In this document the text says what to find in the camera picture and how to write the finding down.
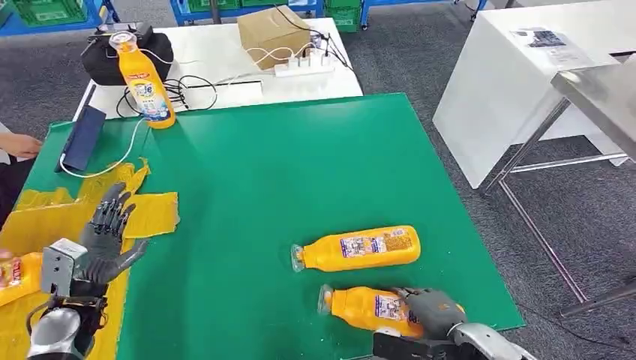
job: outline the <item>green crate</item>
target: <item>green crate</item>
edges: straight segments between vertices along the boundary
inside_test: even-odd
[[[334,19],[339,32],[358,32],[361,7],[327,7],[325,17]]]
[[[31,27],[81,23],[88,17],[83,0],[13,0],[13,5]]]
[[[233,10],[241,7],[239,0],[217,0],[217,5],[221,10]],[[193,13],[210,11],[210,0],[187,0],[187,6]]]
[[[359,8],[362,6],[360,0],[325,0],[325,7],[335,8]]]
[[[7,22],[7,19],[13,12],[14,9],[7,0],[0,0],[0,27]]]
[[[287,5],[287,0],[241,0],[243,6]]]

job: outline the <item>lying orange bottle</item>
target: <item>lying orange bottle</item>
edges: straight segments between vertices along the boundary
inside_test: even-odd
[[[419,258],[420,244],[412,226],[391,226],[329,235],[305,247],[292,245],[292,267],[324,272],[408,264]]]
[[[393,292],[359,286],[347,290],[333,290],[322,285],[318,298],[318,312],[340,317],[360,329],[376,331],[390,328],[402,336],[421,338],[422,325],[404,301]]]
[[[0,306],[6,305],[40,289],[42,253],[27,253],[0,264]]]

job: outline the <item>power strip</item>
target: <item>power strip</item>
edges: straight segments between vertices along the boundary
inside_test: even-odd
[[[276,77],[298,77],[301,75],[331,73],[335,70],[332,57],[311,51],[304,58],[289,58],[286,64],[274,65]]]

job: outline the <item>robotic arm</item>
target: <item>robotic arm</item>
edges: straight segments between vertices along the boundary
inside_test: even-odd
[[[108,283],[130,268],[145,252],[148,239],[122,251],[122,234],[135,205],[124,209],[131,193],[123,183],[103,196],[80,244],[65,238],[43,251],[40,288],[51,299],[35,308],[26,320],[31,336],[29,360],[83,360],[91,351],[95,332],[104,327]],[[32,329],[33,314],[46,308]]]
[[[376,332],[373,354],[387,360],[537,360],[492,328],[467,322],[464,309],[444,292],[393,289],[424,326],[425,339]]]

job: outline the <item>black cable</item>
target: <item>black cable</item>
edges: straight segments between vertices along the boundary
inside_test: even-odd
[[[187,77],[191,77],[193,79],[201,80],[201,81],[203,81],[205,83],[205,85],[185,85],[183,83],[183,79],[185,79]],[[179,78],[178,82],[180,84],[183,84],[183,86],[186,89],[200,89],[200,88],[212,87],[212,89],[214,90],[214,100],[212,101],[210,106],[205,107],[205,108],[201,108],[201,109],[192,109],[192,110],[210,110],[217,103],[217,100],[218,100],[217,88],[216,88],[215,84],[211,83],[209,80],[204,79],[201,76],[197,76],[197,75],[184,75],[184,76],[181,76]],[[185,103],[185,101],[184,101],[184,105],[186,106],[186,109],[189,109],[189,106]]]
[[[183,79],[188,77],[203,81],[205,85],[185,85],[185,83],[183,82]],[[163,87],[166,89],[166,92],[168,93],[168,100],[170,100],[171,103],[181,103],[187,111],[210,110],[217,103],[217,100],[218,100],[218,91],[215,84],[197,75],[184,75],[184,76],[181,76],[179,79],[166,79],[163,82]],[[185,100],[185,94],[183,92],[184,89],[200,89],[200,88],[207,88],[207,87],[211,87],[214,90],[214,100],[212,101],[212,104],[210,104],[210,106],[203,107],[200,109],[191,109]],[[128,89],[128,87],[124,88],[124,94],[119,98],[119,101],[117,101],[117,106],[115,107],[115,111],[117,112],[117,115],[119,115],[120,118],[124,117],[122,113],[119,112],[119,106],[122,104],[122,101],[124,100],[126,100],[126,104],[128,105],[128,107],[130,107],[131,110],[133,110],[138,115],[142,115],[142,113],[139,110],[135,109],[135,107],[132,106],[131,102],[128,100],[128,94],[130,93],[131,92]]]
[[[282,15],[285,18],[285,20],[287,20],[288,23],[292,24],[297,29],[305,30],[305,31],[308,31],[308,32],[314,32],[314,33],[320,35],[320,38],[327,42],[326,53],[329,54],[329,45],[330,45],[330,41],[331,41],[331,36],[326,36],[322,32],[320,32],[318,30],[315,30],[313,28],[304,28],[304,27],[296,24],[295,22],[293,22],[289,17],[287,17],[287,15],[285,15],[285,13],[280,8],[278,8],[278,5],[274,5],[274,8],[276,8],[276,10],[278,10],[280,15]],[[362,88],[362,82],[360,82],[360,77],[358,76],[356,71],[353,70],[353,67],[351,67],[351,65],[349,65],[349,63],[345,60],[344,55],[342,55],[342,52],[340,51],[340,49],[338,49],[338,47],[335,46],[333,43],[331,43],[331,48],[335,49],[337,51],[338,55],[336,55],[335,52],[331,52],[331,54],[333,54],[333,56],[335,56],[335,58],[338,59],[338,61],[341,62],[342,65],[344,65],[345,68],[348,68],[349,70],[351,70],[351,72],[353,72],[353,75],[355,75],[355,79],[358,80],[358,85],[360,86],[360,89],[362,90],[362,92],[365,92],[364,89]]]
[[[281,11],[280,8],[278,8],[278,5],[274,5],[274,8],[276,8],[276,10],[278,10],[278,12],[280,13],[280,15],[283,15],[283,17],[285,18],[285,20],[287,20],[288,23],[294,25],[296,28],[301,29],[301,30],[307,30],[308,32],[315,32],[316,34],[320,35],[320,37],[323,40],[327,40],[327,37],[320,31],[312,29],[312,28],[303,28],[302,26],[296,24],[295,22],[293,22],[289,17],[287,17],[287,15],[285,15],[285,13],[283,11]]]
[[[117,112],[117,115],[119,115],[120,118],[124,118],[124,116],[122,115],[121,112],[119,112],[119,105],[122,104],[123,100],[126,100],[126,104],[128,104],[128,107],[130,107],[131,110],[133,110],[135,113],[137,113],[137,115],[142,115],[141,112],[139,112],[137,109],[135,109],[132,105],[131,102],[128,101],[128,94],[130,94],[131,91],[128,90],[128,87],[124,88],[124,94],[119,98],[119,101],[117,101],[117,106],[115,106],[115,111]]]
[[[631,348],[628,348],[628,347],[624,347],[624,346],[614,345],[612,343],[604,343],[603,341],[598,341],[598,340],[590,339],[588,337],[584,337],[583,335],[579,335],[579,334],[575,333],[574,331],[570,330],[569,328],[565,327],[561,323],[559,323],[557,321],[554,321],[554,320],[552,320],[552,319],[550,319],[550,318],[548,318],[546,316],[541,315],[537,310],[534,310],[531,307],[527,307],[526,305],[520,304],[520,303],[517,303],[517,305],[520,308],[523,308],[523,309],[529,311],[530,313],[535,314],[537,317],[539,317],[539,318],[549,322],[550,324],[562,329],[563,331],[567,332],[568,334],[574,336],[577,339],[581,339],[583,341],[587,341],[587,342],[589,342],[591,344],[603,345],[605,347],[611,347],[611,348],[614,348],[614,349],[617,349],[617,350],[625,351],[627,353],[636,354],[636,350],[634,350],[634,349],[631,349]]]
[[[35,309],[29,311],[29,313],[26,315],[26,332],[28,333],[28,336],[31,336],[32,333],[31,318],[33,317],[33,315],[44,308],[48,308],[52,303],[53,297],[50,297],[48,300],[46,300],[45,303],[39,304]]]

